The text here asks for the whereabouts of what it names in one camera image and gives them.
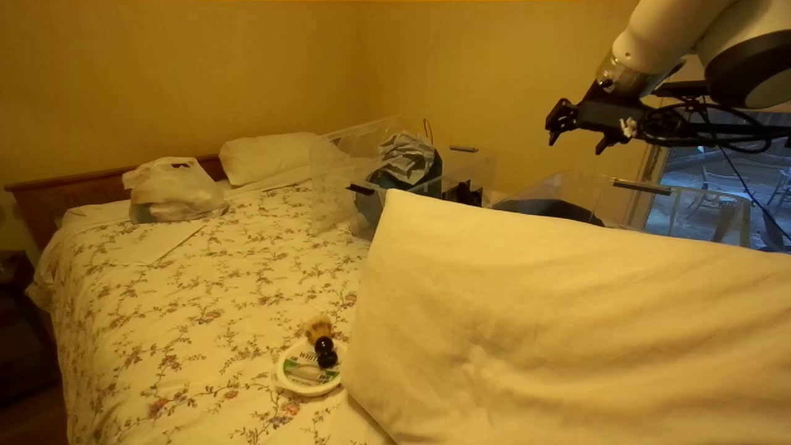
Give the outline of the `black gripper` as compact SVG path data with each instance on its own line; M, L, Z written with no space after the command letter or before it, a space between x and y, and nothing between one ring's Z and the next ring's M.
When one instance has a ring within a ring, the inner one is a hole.
M597 131L600 142L595 154L610 147L628 143L641 136L641 122L649 113L634 97L612 97L597 81L594 81L585 97L574 103L571 98L559 98L543 119L548 143L557 143L567 131Z

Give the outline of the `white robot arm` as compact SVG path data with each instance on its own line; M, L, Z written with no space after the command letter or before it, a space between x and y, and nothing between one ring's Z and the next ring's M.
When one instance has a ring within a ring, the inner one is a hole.
M786 136L757 123L693 123L675 107L709 97L723 111L791 101L791 0L641 0L612 40L579 103L559 98L545 113L548 143L574 129L597 131L595 147L633 139L654 147L751 143Z

